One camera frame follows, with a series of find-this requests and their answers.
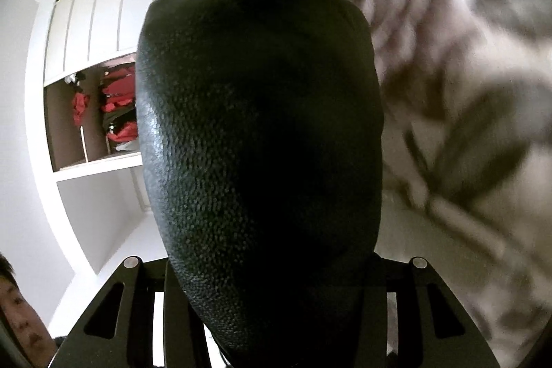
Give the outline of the black leather jacket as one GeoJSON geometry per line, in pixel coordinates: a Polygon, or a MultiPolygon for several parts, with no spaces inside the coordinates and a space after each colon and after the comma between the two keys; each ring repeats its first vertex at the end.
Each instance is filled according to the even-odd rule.
{"type": "Polygon", "coordinates": [[[235,367],[379,367],[383,112],[348,0],[159,0],[138,42],[154,219],[235,367]]]}

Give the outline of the red clothes in wardrobe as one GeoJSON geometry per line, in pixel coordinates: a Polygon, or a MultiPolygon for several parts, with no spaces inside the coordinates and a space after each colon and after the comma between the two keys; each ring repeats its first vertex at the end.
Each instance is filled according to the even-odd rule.
{"type": "MultiPolygon", "coordinates": [[[[66,80],[74,91],[71,105],[72,120],[76,127],[82,127],[84,114],[92,99],[92,95],[83,88],[85,80],[84,71],[76,72],[66,80]]],[[[116,144],[135,141],[138,138],[135,64],[128,62],[103,69],[97,95],[106,138],[116,144]]]]}

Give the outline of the white grey floral blanket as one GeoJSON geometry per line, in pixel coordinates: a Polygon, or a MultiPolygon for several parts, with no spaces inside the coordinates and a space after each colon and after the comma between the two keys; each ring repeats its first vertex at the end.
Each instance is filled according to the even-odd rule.
{"type": "Polygon", "coordinates": [[[351,0],[385,110],[377,252],[427,259],[502,367],[551,317],[551,0],[351,0]]]}

